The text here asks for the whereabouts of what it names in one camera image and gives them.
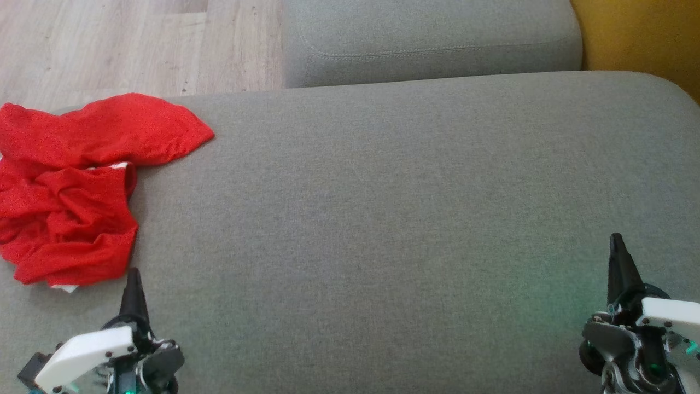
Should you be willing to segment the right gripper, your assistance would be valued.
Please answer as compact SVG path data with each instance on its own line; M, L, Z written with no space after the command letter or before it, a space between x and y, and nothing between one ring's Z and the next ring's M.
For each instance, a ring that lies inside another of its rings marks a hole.
M676 346L698 357L698 303L645 285L622 234L610 235L608 306L582 329L584 367L602 393L697 393L698 377L672 361Z

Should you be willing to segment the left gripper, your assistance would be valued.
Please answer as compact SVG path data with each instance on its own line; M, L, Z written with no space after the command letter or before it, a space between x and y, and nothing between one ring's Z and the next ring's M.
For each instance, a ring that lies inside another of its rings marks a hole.
M129 327L133 346L123 357L109 356L95 367L94 384L107 393L178 393L177 372L185 363L182 347L172 339L158 339L150 326L142 277L137 268L127 272L118 322L106 323L102 330Z

